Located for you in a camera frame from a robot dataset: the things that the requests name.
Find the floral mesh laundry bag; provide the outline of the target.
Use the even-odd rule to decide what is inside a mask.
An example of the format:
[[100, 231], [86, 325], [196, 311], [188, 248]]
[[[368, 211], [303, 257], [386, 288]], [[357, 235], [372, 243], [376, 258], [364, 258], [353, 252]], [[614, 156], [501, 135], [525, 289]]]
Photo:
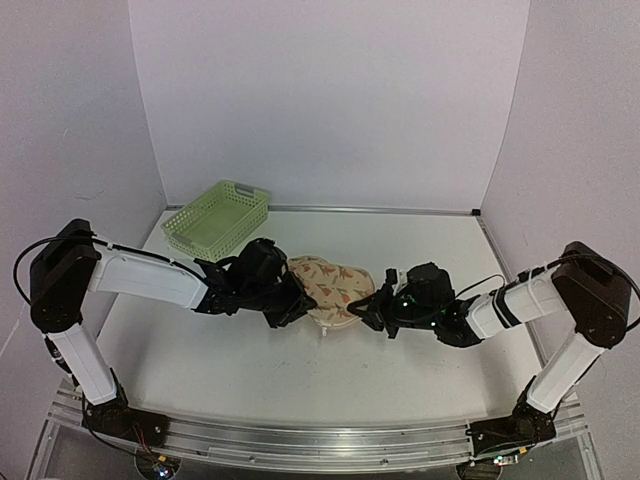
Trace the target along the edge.
[[359, 267], [334, 264], [317, 256], [290, 258], [287, 265], [302, 282], [306, 294], [317, 303], [307, 315], [323, 337], [358, 323], [360, 318], [348, 311], [348, 305], [375, 292], [373, 278]]

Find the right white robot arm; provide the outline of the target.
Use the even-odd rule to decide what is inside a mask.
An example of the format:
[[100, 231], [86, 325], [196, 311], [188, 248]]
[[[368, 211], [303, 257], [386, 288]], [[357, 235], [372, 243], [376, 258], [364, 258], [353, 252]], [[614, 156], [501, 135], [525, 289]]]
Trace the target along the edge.
[[630, 317], [639, 286], [621, 267], [581, 242], [555, 260], [519, 273], [485, 293], [479, 284], [456, 292], [449, 273], [434, 263], [406, 275], [390, 269], [383, 286], [353, 301], [348, 310], [365, 325], [395, 338], [400, 330], [426, 330], [443, 344], [470, 348], [510, 330], [560, 322], [566, 339], [529, 382], [503, 433], [524, 443], [540, 430], [561, 400], [607, 350], [617, 346], [638, 320]]

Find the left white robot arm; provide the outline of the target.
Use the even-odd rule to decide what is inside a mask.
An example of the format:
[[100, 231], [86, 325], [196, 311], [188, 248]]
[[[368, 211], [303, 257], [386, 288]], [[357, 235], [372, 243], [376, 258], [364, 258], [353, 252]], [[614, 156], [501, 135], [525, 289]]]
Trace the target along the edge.
[[134, 428], [134, 415], [119, 402], [124, 395], [118, 377], [84, 326], [88, 296], [141, 298], [201, 315], [253, 311], [273, 329], [317, 306], [270, 239], [252, 240], [240, 254], [215, 262], [181, 261], [103, 239], [85, 219], [24, 247], [12, 280], [55, 361], [97, 406], [96, 421], [114, 437]]

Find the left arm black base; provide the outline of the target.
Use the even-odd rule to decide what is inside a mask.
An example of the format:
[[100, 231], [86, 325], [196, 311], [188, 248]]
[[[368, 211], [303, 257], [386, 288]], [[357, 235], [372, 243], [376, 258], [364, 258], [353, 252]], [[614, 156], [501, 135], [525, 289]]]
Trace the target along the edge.
[[168, 416], [130, 407], [120, 400], [100, 405], [82, 405], [82, 426], [101, 443], [111, 447], [110, 439], [135, 443], [143, 452], [165, 444]]

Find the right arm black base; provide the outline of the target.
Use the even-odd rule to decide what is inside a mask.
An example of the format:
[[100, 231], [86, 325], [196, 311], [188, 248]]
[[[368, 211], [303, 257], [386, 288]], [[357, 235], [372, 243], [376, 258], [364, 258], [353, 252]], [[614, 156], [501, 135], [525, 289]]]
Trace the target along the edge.
[[518, 404], [510, 415], [472, 422], [465, 434], [471, 439], [474, 459], [529, 448], [556, 436], [556, 409], [537, 410]]

